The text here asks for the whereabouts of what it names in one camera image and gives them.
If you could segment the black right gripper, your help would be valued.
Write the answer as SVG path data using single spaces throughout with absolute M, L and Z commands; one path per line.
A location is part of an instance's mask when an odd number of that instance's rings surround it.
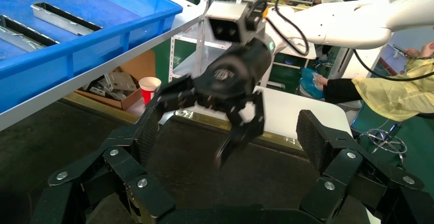
M 208 109 L 225 111 L 231 128 L 214 156 L 215 166 L 221 168 L 232 153 L 264 133 L 263 93 L 254 92 L 254 88 L 271 64 L 271 57 L 267 45 L 258 39 L 246 45 L 233 44 L 200 76 L 193 79 L 184 75 L 158 88 L 145 107 L 162 115 L 197 102 Z M 245 122 L 240 111 L 248 102 L 254 105 L 254 116 Z

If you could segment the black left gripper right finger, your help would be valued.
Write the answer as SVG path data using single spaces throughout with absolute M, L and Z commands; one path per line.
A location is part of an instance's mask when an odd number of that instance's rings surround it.
M 433 198 L 414 175 L 369 155 L 353 137 L 299 112 L 297 139 L 319 179 L 300 210 L 331 223 L 345 200 L 360 201 L 381 223 L 433 223 Z

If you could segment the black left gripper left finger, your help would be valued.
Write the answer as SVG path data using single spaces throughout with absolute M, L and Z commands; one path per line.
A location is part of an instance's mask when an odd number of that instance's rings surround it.
M 173 211 L 174 199 L 145 170 L 162 115 L 147 109 L 137 123 L 113 130 L 97 150 L 52 173 L 31 223 L 85 223 L 111 194 L 136 223 L 158 223 Z

